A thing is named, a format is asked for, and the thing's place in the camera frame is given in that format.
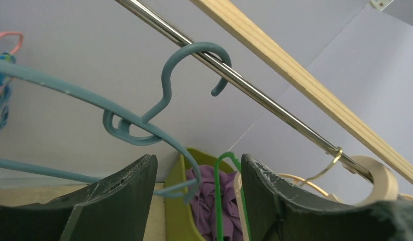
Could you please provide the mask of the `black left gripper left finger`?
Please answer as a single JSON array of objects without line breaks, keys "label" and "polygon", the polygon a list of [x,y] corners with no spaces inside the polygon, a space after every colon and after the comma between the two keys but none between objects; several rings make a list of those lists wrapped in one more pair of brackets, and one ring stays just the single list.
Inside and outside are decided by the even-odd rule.
[{"label": "black left gripper left finger", "polygon": [[122,170],[45,204],[0,205],[0,240],[142,240],[158,161]]}]

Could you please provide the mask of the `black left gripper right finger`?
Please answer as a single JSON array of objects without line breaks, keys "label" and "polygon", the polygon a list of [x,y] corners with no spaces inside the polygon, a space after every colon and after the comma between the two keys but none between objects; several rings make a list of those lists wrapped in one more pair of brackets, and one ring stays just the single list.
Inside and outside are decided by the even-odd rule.
[{"label": "black left gripper right finger", "polygon": [[413,201],[349,206],[289,183],[249,154],[241,166],[252,240],[413,240]]}]

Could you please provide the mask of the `purple garment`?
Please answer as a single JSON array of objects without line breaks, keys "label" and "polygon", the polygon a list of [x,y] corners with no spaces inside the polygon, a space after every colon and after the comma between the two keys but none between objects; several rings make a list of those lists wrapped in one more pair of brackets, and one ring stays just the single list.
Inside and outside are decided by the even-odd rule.
[{"label": "purple garment", "polygon": [[[217,240],[214,168],[200,165],[202,183],[190,201],[193,221],[205,240]],[[234,191],[236,171],[219,171],[224,240],[243,240]]]}]

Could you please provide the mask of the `teal plastic hanger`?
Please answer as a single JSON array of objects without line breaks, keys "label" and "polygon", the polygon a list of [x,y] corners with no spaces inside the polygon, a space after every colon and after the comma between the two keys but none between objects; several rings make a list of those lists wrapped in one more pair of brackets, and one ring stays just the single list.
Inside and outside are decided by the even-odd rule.
[{"label": "teal plastic hanger", "polygon": [[210,42],[197,42],[186,45],[177,50],[166,61],[162,74],[161,83],[163,97],[148,110],[143,116],[137,116],[122,106],[86,89],[67,83],[63,80],[48,76],[44,73],[28,69],[16,64],[0,60],[0,73],[5,76],[15,77],[27,82],[38,84],[58,92],[70,95],[83,100],[104,110],[103,126],[106,131],[127,143],[136,146],[152,145],[160,141],[165,141],[175,150],[183,154],[192,164],[195,171],[195,178],[175,184],[161,191],[156,191],[155,195],[176,198],[182,197],[185,203],[190,202],[201,184],[201,173],[194,157],[177,140],[165,133],[162,129],[150,123],[150,120],[164,110],[171,101],[171,73],[174,67],[185,57],[196,54],[211,52],[219,56],[222,62],[231,64],[231,59],[227,51],[221,46]]}]

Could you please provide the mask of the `beige plastic hanger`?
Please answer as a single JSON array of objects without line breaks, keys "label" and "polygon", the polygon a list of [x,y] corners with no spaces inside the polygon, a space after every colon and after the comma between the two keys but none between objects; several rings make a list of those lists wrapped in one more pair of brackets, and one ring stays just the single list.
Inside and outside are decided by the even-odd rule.
[{"label": "beige plastic hanger", "polygon": [[[284,177],[284,178],[291,178],[293,184],[298,185],[301,184],[302,182],[305,181],[304,178],[301,178],[299,176],[296,175],[292,175],[292,174],[287,174],[287,173],[279,173],[278,174],[280,177]],[[335,201],[335,202],[339,202],[339,203],[343,203],[343,201],[338,198],[335,194],[329,194],[327,193],[325,190],[323,190],[321,187],[315,185],[314,183],[307,181],[306,184],[308,186],[310,186],[311,188],[313,188],[315,191],[317,191],[318,193],[320,193],[323,197],[331,200],[331,201]],[[409,194],[403,194],[400,193],[399,194],[399,199],[401,200],[413,200],[413,196],[409,195]]]}]

